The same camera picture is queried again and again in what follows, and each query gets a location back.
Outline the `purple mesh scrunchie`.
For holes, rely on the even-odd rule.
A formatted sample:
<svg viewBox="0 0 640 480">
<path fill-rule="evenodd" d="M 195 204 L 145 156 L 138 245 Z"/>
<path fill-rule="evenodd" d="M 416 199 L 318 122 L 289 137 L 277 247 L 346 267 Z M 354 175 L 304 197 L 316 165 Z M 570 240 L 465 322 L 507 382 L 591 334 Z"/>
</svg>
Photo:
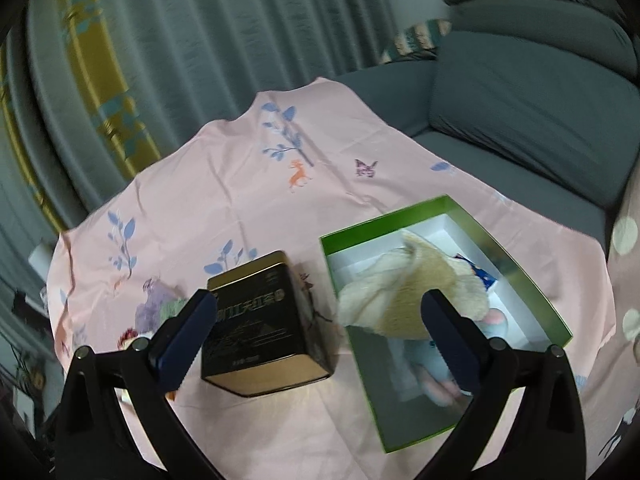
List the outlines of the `purple mesh scrunchie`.
<svg viewBox="0 0 640 480">
<path fill-rule="evenodd" d="M 154 334 L 160 324 L 160 307 L 166 301 L 181 298 L 177 293 L 155 278 L 149 278 L 142 287 L 146 299 L 136 307 L 134 329 L 139 334 Z"/>
</svg>

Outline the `pink animal print tablecloth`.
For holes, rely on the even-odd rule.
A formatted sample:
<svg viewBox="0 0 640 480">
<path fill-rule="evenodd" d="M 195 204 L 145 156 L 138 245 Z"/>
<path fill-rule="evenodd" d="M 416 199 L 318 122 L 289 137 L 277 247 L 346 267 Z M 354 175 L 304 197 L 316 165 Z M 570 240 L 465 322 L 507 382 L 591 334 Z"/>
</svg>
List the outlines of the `pink animal print tablecloth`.
<svg viewBox="0 0 640 480">
<path fill-rule="evenodd" d="M 47 282 L 55 353 L 69 366 L 83 344 L 117 348 L 149 278 L 190 294 L 210 270 L 277 249 L 331 314 L 322 235 L 439 195 L 477 218 L 552 301 L 573 332 L 584 391 L 616 329 L 610 248 L 446 162 L 326 79 L 259 93 L 240 118 L 205 125 L 61 235 Z"/>
</svg>

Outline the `red white scrunchie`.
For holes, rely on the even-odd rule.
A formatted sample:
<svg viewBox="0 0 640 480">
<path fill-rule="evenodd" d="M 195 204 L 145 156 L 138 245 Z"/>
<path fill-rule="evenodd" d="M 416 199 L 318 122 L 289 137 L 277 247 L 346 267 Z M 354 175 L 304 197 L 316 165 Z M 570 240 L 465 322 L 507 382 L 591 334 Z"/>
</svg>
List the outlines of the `red white scrunchie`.
<svg viewBox="0 0 640 480">
<path fill-rule="evenodd" d="M 134 328 L 127 328 L 117 341 L 118 350 L 126 350 L 132 342 L 139 337 L 139 333 Z"/>
</svg>

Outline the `grey green curtain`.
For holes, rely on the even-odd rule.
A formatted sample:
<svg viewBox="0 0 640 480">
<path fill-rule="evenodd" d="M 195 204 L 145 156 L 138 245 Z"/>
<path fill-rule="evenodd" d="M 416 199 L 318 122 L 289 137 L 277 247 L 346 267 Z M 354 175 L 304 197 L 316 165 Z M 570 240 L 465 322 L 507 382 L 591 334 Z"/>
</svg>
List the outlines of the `grey green curtain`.
<svg viewBox="0 0 640 480">
<path fill-rule="evenodd" d="M 1 45 L 1 236 L 77 226 L 262 90 L 376 62 L 387 0 L 28 0 Z"/>
</svg>

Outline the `striped knit pillow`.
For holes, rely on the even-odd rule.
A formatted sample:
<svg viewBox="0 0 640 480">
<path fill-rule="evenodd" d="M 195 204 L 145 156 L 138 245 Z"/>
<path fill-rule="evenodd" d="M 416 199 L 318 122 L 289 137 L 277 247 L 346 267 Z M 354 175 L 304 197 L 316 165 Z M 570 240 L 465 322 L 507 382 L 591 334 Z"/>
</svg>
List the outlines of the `striped knit pillow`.
<svg viewBox="0 0 640 480">
<path fill-rule="evenodd" d="M 414 24 L 390 40 L 383 49 L 380 64 L 390 64 L 410 60 L 434 60 L 442 38 L 451 30 L 451 22 L 441 18 L 433 18 Z"/>
</svg>

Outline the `grey sofa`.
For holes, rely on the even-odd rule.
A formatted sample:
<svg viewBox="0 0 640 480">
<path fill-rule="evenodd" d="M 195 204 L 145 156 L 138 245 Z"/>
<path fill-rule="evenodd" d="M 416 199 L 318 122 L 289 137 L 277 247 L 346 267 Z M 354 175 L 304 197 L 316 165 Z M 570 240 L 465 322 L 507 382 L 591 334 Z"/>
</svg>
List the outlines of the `grey sofa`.
<svg viewBox="0 0 640 480">
<path fill-rule="evenodd" d="M 437 58 L 344 75 L 384 122 L 610 247 L 639 157 L 639 0 L 444 0 Z"/>
</svg>

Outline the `black gold tea tin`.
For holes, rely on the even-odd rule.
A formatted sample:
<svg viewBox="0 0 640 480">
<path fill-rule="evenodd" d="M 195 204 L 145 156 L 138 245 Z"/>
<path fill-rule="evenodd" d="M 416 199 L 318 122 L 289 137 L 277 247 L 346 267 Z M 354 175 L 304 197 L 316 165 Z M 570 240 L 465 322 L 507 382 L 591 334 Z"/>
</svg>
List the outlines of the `black gold tea tin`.
<svg viewBox="0 0 640 480">
<path fill-rule="evenodd" d="M 213 276 L 217 321 L 202 345 L 204 382 L 254 398 L 330 377 L 303 280 L 282 250 Z"/>
</svg>

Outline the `green scrunchie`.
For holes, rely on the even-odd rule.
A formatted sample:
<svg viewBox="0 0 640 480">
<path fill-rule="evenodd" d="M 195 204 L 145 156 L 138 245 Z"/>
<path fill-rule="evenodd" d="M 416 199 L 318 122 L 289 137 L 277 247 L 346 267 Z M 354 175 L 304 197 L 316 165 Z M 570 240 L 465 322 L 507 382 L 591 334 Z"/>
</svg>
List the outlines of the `green scrunchie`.
<svg viewBox="0 0 640 480">
<path fill-rule="evenodd" d="M 183 298 L 166 301 L 160 307 L 160 324 L 164 324 L 168 318 L 177 316 L 188 300 Z"/>
</svg>

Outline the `green cardboard box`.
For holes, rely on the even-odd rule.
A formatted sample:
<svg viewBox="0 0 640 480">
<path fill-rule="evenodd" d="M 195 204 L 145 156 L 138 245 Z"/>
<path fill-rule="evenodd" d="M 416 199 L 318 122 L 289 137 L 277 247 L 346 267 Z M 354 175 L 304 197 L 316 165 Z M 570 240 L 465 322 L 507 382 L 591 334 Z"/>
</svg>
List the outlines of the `green cardboard box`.
<svg viewBox="0 0 640 480">
<path fill-rule="evenodd" d="M 497 327 L 454 313 L 440 285 L 420 289 L 413 325 L 428 328 L 426 341 L 405 334 L 377 335 L 348 323 L 347 333 L 360 379 L 385 452 L 408 448 L 443 434 L 461 412 L 443 408 L 418 378 L 426 370 L 450 379 L 469 401 L 480 388 L 477 353 L 488 339 L 501 338 L 514 350 L 544 352 L 573 337 L 552 303 L 506 250 L 447 195 L 383 214 L 321 237 L 333 288 L 341 292 L 359 273 L 392 249 L 402 233 L 425 238 L 445 255 L 470 265 L 483 283 L 488 304 L 500 315 Z"/>
</svg>

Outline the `pink polka dot pillow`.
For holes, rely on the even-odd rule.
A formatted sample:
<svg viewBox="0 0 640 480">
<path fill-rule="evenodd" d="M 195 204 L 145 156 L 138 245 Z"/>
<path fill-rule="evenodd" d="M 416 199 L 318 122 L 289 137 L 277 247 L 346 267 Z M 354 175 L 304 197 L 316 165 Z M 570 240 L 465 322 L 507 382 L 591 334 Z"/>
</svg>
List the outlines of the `pink polka dot pillow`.
<svg viewBox="0 0 640 480">
<path fill-rule="evenodd" d="M 608 252 L 616 329 L 585 390 L 587 474 L 611 463 L 639 433 L 639 170 L 627 183 Z"/>
</svg>

